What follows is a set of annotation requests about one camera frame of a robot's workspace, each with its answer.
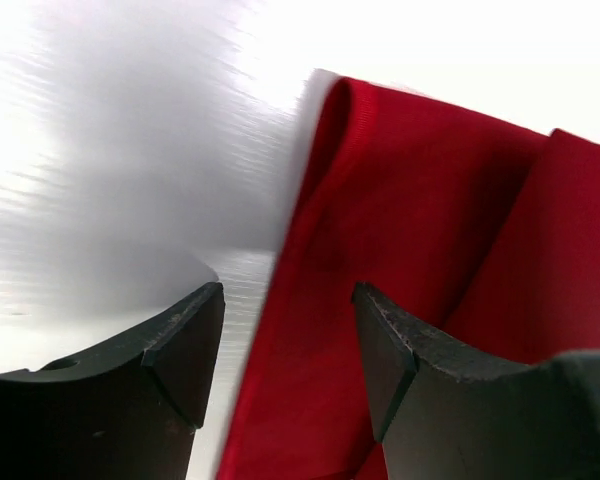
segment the fabric fold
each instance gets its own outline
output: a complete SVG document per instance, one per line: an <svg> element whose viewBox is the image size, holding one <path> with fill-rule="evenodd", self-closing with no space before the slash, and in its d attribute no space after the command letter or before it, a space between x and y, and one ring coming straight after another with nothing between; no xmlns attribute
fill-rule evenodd
<svg viewBox="0 0 600 480"><path fill-rule="evenodd" d="M545 137L352 79L325 101L218 473L337 478L373 448L353 285L441 325Z"/></svg>
<svg viewBox="0 0 600 480"><path fill-rule="evenodd" d="M600 348L600 145L551 135L445 330L525 363Z"/></svg>

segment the screw hole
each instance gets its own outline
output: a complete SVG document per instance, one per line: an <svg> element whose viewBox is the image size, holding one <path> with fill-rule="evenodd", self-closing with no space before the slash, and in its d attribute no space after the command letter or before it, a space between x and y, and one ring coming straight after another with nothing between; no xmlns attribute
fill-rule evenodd
<svg viewBox="0 0 600 480"><path fill-rule="evenodd" d="M73 358L60 358L44 366L42 370L64 370L65 368L75 367L79 363L78 360Z"/></svg>

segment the red towel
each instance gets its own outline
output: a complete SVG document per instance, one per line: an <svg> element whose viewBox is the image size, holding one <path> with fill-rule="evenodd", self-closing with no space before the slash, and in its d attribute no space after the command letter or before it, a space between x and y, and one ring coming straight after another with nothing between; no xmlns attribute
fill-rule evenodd
<svg viewBox="0 0 600 480"><path fill-rule="evenodd" d="M525 217L542 201L543 213L534 218L548 221L546 230L516 221L498 236L543 151L547 161L532 174L536 187L525 187L514 214ZM549 193L538 193L542 179L562 168L558 157L574 151L578 159L566 168L577 171L600 156L600 147L567 134L547 142L543 135L459 107L356 80L338 81L325 101L218 478L340 480L356 472L358 480L386 478L384 463L378 461L381 449L372 452L349 303L357 281L374 283L405 310L434 325L443 326L451 318L450 331L510 358L535 360L560 348L595 346L594 337L585 343L578 338L588 329L586 322L594 321L583 316L592 306L600 312L600 278L584 290L593 295L591 301L574 300L576 308L564 325L584 321L577 332L543 339L541 345L507 343L519 342L547 309L553 315L547 325L563 327L561 298L573 295L574 289L583 292L582 282L598 272L600 252L592 253L598 263L591 268L586 267L593 261L589 257L572 269L555 267L583 245L600 242L600 231L589 237L577 232L578 225L591 230L600 221L600 171L585 175L582 190L576 171L558 174ZM592 190L595 202L585 201L586 211L578 210L576 200ZM565 206L571 210L559 214L570 191L574 198ZM551 223L554 215L562 220ZM543 236L531 240L539 231ZM559 249L556 245L565 235L575 237ZM545 261L541 255L546 239L553 256ZM527 244L535 250L528 252ZM541 268L534 271L538 261ZM498 286L510 273L509 284ZM541 278L525 284L534 273ZM580 273L582 281L563 278ZM546 282L554 281L558 286L552 290ZM537 285L536 293L548 294L546 299L501 312L519 301L518 291L520 301L531 301ZM484 295L493 298L483 304ZM536 317L521 322L519 315L530 311Z"/></svg>

